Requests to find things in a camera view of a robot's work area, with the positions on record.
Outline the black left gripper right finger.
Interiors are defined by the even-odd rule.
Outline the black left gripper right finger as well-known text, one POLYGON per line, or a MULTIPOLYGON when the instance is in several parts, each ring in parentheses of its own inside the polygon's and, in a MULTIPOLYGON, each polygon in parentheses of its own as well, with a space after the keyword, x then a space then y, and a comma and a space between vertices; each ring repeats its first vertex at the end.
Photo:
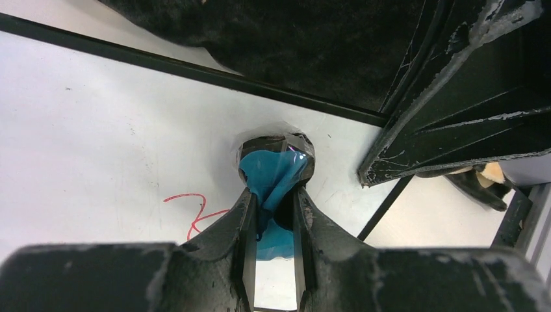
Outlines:
POLYGON ((299 311, 549 311, 550 292, 509 248, 375 249, 293 194, 299 311))

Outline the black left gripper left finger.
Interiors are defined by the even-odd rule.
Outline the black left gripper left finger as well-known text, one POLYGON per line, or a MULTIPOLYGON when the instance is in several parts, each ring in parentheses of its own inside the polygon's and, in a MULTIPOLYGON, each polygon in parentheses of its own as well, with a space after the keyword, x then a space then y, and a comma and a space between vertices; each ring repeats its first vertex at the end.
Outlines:
POLYGON ((257 199, 188 242, 32 245, 1 265, 2 311, 252 311, 257 199))

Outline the blue black eraser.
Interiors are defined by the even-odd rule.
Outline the blue black eraser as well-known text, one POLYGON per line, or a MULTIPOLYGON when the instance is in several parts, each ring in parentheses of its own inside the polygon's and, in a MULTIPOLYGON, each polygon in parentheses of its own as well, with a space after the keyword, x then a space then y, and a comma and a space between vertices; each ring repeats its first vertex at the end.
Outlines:
POLYGON ((237 168, 257 199, 256 258, 292 258, 292 193, 304 187, 314 174, 313 143, 300 132, 251 138, 238 145, 237 168))

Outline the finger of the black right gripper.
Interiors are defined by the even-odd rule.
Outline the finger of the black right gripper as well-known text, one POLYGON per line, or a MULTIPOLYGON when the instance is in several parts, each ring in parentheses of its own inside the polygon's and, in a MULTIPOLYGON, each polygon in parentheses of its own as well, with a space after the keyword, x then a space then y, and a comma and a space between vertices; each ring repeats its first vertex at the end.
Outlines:
POLYGON ((550 153, 550 2, 425 1, 363 186, 550 153))

